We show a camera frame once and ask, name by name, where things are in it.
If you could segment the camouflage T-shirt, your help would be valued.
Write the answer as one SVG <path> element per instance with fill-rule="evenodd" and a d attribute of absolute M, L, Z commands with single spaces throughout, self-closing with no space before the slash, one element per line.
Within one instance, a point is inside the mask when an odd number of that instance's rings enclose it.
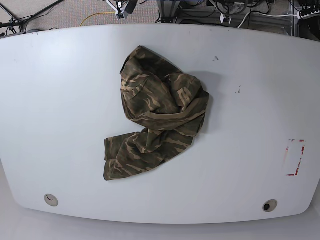
<path fill-rule="evenodd" d="M 151 171 L 187 150 L 210 99 L 198 78 L 143 46 L 126 58 L 120 76 L 124 114 L 142 131 L 104 140 L 106 181 Z"/>

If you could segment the white power strip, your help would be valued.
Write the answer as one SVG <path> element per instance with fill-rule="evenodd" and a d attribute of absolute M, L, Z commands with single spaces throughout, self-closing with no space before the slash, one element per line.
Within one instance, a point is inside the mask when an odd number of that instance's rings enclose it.
<path fill-rule="evenodd" d="M 310 8 L 305 8 L 302 9 L 297 17 L 300 20 L 306 20 L 306 19 L 310 19 L 313 17 L 318 17 L 320 15 L 320 9 L 316 8 L 316 7 L 310 7 Z"/>

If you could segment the black tripod legs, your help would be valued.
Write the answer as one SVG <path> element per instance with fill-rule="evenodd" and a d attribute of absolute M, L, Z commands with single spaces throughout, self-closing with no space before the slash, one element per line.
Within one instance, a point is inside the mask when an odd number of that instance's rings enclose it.
<path fill-rule="evenodd" d="M 39 10 L 38 12 L 27 15 L 24 17 L 18 17 L 4 4 L 0 4 L 0 10 L 9 16 L 8 22 L 0 22 L 0 37 L 4 38 L 9 35 L 25 34 L 27 32 L 28 24 L 34 20 L 45 17 L 48 15 L 55 7 L 63 3 L 64 0 L 57 0 L 52 4 L 46 6 L 45 8 Z"/>

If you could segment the red tape rectangle marking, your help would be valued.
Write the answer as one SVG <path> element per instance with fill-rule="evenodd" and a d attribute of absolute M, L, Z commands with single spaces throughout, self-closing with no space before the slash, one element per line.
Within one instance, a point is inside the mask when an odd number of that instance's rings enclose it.
<path fill-rule="evenodd" d="M 290 139 L 284 154 L 283 171 L 288 177 L 297 176 L 305 151 L 306 141 Z"/>

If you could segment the aluminium frame stand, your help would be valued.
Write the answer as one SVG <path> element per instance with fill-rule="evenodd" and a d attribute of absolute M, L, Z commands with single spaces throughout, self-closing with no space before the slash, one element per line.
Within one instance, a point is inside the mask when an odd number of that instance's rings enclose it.
<path fill-rule="evenodd" d="M 210 3 L 209 10 L 200 7 L 207 6 L 207 0 L 156 0 L 158 18 L 156 24 L 179 24 L 184 20 L 197 21 L 213 17 L 216 8 Z"/>

